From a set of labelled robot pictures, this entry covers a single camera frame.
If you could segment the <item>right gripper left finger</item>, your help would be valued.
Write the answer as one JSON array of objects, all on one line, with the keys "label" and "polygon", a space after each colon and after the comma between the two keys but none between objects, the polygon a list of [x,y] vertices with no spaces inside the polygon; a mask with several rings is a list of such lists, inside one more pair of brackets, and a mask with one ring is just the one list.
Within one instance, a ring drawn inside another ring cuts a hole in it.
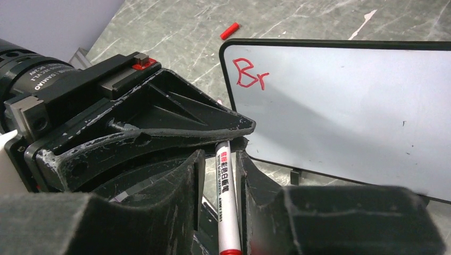
[{"label": "right gripper left finger", "polygon": [[114,202],[104,194],[29,193],[1,196],[1,254],[191,254],[205,172],[205,152],[155,165],[147,185]]}]

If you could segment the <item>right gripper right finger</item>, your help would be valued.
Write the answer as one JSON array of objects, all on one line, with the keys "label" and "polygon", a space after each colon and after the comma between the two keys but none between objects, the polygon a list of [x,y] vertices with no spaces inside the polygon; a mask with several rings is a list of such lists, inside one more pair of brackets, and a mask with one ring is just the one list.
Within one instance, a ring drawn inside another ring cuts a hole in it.
[{"label": "right gripper right finger", "polygon": [[282,186],[236,153],[245,254],[444,254],[423,200],[398,186]]}]

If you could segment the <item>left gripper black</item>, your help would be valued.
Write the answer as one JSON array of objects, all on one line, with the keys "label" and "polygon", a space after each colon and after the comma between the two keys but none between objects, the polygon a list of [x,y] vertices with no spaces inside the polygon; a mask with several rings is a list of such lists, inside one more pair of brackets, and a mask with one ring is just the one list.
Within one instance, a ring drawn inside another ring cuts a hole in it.
[{"label": "left gripper black", "polygon": [[[5,150],[25,190],[90,192],[197,149],[212,156],[222,141],[244,145],[255,121],[160,68],[143,53],[80,70],[33,52],[5,52],[3,131],[13,133]],[[24,160],[34,142],[35,175]]]}]

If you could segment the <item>red whiteboard marker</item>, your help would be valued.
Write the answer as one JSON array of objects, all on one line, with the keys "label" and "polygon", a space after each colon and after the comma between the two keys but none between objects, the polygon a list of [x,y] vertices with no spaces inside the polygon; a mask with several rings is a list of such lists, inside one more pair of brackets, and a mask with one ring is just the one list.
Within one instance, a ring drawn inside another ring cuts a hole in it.
[{"label": "red whiteboard marker", "polygon": [[216,145],[219,254],[242,254],[230,142]]}]

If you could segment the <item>red marker cap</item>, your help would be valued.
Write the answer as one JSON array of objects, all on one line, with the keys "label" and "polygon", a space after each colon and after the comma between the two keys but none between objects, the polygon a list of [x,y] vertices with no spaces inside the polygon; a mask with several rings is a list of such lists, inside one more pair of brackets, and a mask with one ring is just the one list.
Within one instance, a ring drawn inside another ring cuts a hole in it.
[{"label": "red marker cap", "polygon": [[240,29],[240,24],[237,22],[234,22],[231,24],[228,28],[225,29],[223,33],[220,34],[220,38],[222,40],[228,39],[230,36],[232,36],[237,30]]}]

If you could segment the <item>whiteboard with black frame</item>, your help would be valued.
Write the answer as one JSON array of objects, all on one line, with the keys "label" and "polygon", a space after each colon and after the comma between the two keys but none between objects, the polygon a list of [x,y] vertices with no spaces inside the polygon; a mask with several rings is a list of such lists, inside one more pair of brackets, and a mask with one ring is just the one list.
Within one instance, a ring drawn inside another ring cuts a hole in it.
[{"label": "whiteboard with black frame", "polygon": [[230,39],[252,159],[450,201],[450,42]]}]

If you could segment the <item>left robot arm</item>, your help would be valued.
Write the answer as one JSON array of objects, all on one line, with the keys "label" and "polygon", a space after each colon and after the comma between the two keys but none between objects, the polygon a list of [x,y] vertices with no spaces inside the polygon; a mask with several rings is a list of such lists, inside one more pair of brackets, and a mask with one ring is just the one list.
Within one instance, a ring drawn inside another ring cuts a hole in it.
[{"label": "left robot arm", "polygon": [[1,194],[90,192],[255,127],[144,53],[81,70],[1,41]]}]

